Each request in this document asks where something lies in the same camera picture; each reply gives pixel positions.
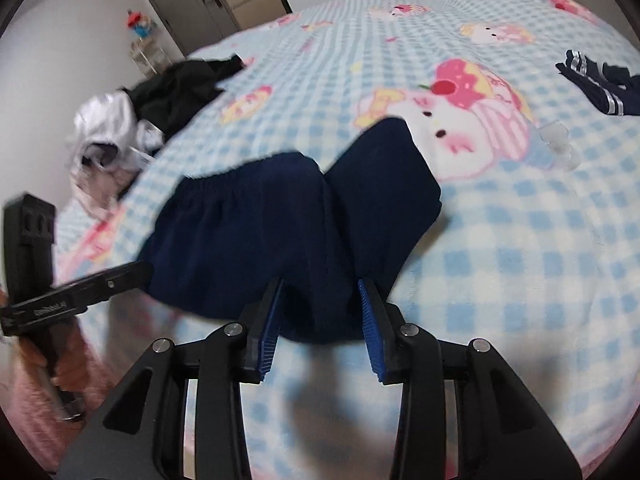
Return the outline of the left hand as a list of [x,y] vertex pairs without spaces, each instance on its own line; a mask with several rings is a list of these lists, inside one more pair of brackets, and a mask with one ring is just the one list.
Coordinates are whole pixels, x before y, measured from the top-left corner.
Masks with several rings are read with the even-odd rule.
[[[40,370],[47,368],[47,360],[29,340],[20,338],[17,344],[18,356],[27,376],[39,382]],[[52,382],[64,391],[81,392],[89,382],[87,345],[78,325],[74,326],[66,338],[66,348],[58,355]]]

